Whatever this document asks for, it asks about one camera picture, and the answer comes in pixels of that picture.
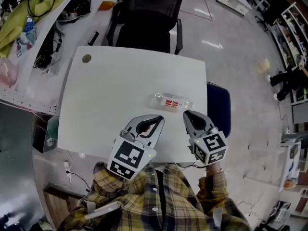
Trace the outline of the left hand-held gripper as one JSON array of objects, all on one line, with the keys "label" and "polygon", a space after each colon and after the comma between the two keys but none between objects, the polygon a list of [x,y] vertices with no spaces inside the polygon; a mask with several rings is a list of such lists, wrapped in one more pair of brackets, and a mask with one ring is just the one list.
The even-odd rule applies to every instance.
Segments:
[{"label": "left hand-held gripper", "polygon": [[107,170],[126,180],[133,180],[156,156],[154,148],[164,124],[165,120],[160,115],[133,118],[115,139]]}]

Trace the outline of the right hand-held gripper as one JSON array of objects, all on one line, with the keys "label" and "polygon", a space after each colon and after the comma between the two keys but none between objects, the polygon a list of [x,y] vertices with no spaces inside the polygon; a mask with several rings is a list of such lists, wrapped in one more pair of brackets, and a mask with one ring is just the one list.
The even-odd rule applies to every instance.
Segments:
[{"label": "right hand-held gripper", "polygon": [[[228,143],[224,133],[214,127],[212,120],[197,111],[185,111],[183,121],[187,134],[191,137],[189,143],[192,153],[205,166],[217,163],[225,158]],[[197,135],[197,130],[207,130]]]}]

